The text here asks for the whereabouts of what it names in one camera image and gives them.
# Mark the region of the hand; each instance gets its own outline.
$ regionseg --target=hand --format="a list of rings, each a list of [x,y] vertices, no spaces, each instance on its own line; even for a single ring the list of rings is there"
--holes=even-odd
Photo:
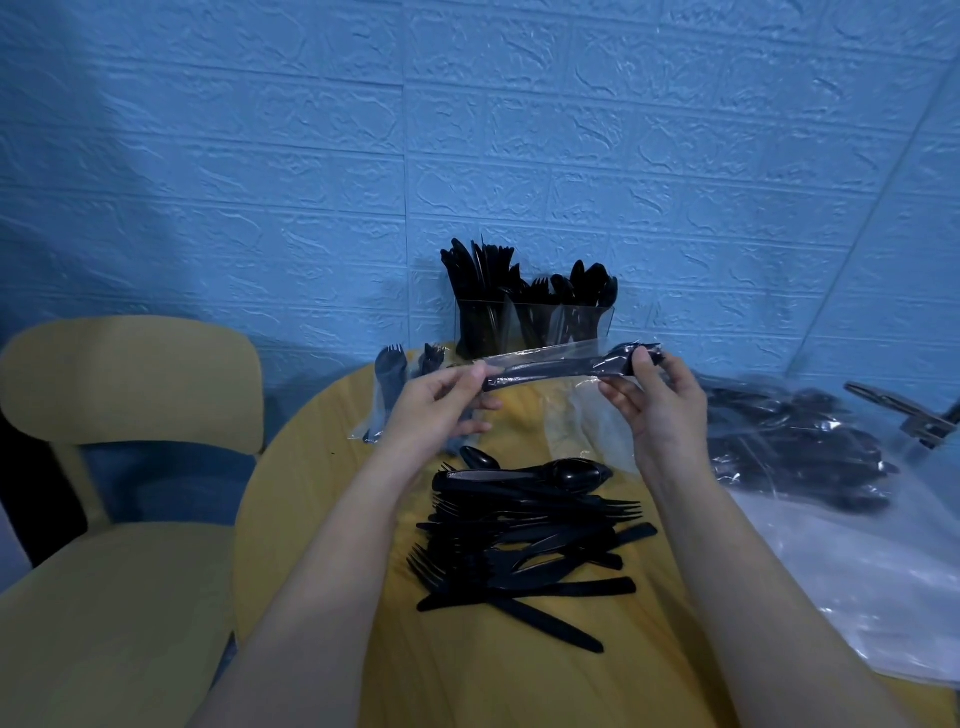
[[[449,438],[487,432],[492,427],[490,423],[460,421],[460,416],[468,408],[502,406],[496,397],[481,394],[484,379],[499,371],[478,361],[472,366],[450,367],[411,379],[396,401],[377,451],[388,450],[393,457],[402,458],[419,470]]]
[[[707,452],[707,395],[684,361],[665,352],[662,367],[668,386],[650,353],[637,347],[634,376],[643,388],[617,377],[603,379],[600,392],[634,433],[634,458],[650,488],[712,477]]]

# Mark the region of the chair backrest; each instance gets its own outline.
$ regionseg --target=chair backrest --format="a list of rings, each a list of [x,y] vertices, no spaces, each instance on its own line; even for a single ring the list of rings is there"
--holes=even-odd
[[[0,353],[0,408],[51,443],[263,447],[263,381],[250,340],[165,316],[107,316],[30,328]]]

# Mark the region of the metal clip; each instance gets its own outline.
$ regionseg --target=metal clip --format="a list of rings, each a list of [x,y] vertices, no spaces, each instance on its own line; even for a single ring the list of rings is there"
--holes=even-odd
[[[907,415],[900,429],[930,449],[941,446],[960,424],[960,400],[946,414],[937,415],[906,397],[867,384],[848,381],[844,384],[844,389],[873,404]]]

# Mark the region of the yellow table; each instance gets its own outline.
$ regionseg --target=yellow table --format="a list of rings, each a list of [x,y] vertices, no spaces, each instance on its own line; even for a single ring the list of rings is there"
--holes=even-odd
[[[236,523],[234,594],[244,641],[371,446],[347,439],[371,401],[372,367],[310,401],[277,435],[253,473]],[[504,408],[481,447],[506,468],[550,459],[534,386],[500,393]],[[733,726],[737,724],[707,637],[690,607],[662,533],[620,548],[637,594],[531,600],[599,639],[594,655],[484,606],[421,614],[423,588],[406,568],[415,523],[430,512],[430,463],[401,507],[390,570],[373,628],[360,725],[437,728]],[[601,493],[640,500],[623,473]],[[578,578],[604,578],[592,566]],[[886,680],[931,726],[954,726],[952,691]]]

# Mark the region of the blue wall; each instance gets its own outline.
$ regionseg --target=blue wall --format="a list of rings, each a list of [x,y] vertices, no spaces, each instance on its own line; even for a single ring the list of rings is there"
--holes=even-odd
[[[712,370],[960,395],[955,0],[0,0],[0,326],[238,328],[275,423],[452,334],[438,250]]]

